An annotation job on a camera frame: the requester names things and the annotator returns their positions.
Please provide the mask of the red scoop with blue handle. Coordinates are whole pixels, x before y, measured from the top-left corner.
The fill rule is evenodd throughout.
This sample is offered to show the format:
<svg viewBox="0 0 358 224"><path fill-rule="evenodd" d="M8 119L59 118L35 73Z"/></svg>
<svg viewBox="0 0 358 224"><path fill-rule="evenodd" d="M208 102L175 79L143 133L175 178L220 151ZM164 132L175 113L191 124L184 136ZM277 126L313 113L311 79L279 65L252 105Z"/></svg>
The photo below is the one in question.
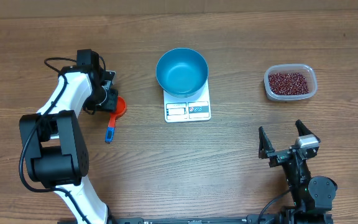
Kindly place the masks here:
<svg viewBox="0 0 358 224"><path fill-rule="evenodd" d="M110 119L105 135L105 143L110 144L113 141L114 131L116 127L116 120L126 112L126 109L127 109L127 105L124 98L118 96L116 111L114 113L110 113Z"/></svg>

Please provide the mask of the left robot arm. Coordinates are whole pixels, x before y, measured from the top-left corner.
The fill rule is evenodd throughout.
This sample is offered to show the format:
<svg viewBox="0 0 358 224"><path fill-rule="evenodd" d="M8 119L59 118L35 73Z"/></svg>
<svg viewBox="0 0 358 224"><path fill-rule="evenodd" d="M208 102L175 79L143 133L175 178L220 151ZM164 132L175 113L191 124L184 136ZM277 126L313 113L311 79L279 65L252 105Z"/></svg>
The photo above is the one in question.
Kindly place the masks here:
<svg viewBox="0 0 358 224"><path fill-rule="evenodd" d="M19 120L19 178L31 192L59 195L75 223L115 223L88 177L89 154L78 122L81 111L117 110L115 72L91 49L78 50L72 62L58 70L58 85L46 104Z"/></svg>

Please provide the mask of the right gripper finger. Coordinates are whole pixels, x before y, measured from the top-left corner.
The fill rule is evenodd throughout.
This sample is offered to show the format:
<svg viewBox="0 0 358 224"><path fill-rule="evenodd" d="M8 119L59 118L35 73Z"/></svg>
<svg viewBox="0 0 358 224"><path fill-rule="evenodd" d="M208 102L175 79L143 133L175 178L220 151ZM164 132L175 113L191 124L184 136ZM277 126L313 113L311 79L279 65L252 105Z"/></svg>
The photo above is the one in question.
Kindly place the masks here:
<svg viewBox="0 0 358 224"><path fill-rule="evenodd" d="M270 139L267 137L263 127L259 128L259 158L266 159L269 158L269 154L275 152L275 149L270 142Z"/></svg>
<svg viewBox="0 0 358 224"><path fill-rule="evenodd" d="M312 132L302 123L300 119L296 120L295 126L299 136L306 136L312 134Z"/></svg>

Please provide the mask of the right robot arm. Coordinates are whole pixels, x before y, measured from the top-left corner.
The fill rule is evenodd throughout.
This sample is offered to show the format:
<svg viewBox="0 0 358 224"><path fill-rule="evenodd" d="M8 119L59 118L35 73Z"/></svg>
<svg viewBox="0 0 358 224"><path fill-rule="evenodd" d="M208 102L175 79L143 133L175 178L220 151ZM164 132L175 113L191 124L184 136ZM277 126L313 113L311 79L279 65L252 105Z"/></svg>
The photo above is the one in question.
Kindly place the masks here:
<svg viewBox="0 0 358 224"><path fill-rule="evenodd" d="M274 149L263 127L259 128L259 158L268 159L270 167L281 166L288 190L272 199L258 214L257 223L332 223L328 213L333 208L337 183L325 176L312 176L307 160L314 158L321 140L301 120L295 122L298 137L286 150ZM293 199L292 207L282 207L275 215L267 209L286 194Z"/></svg>

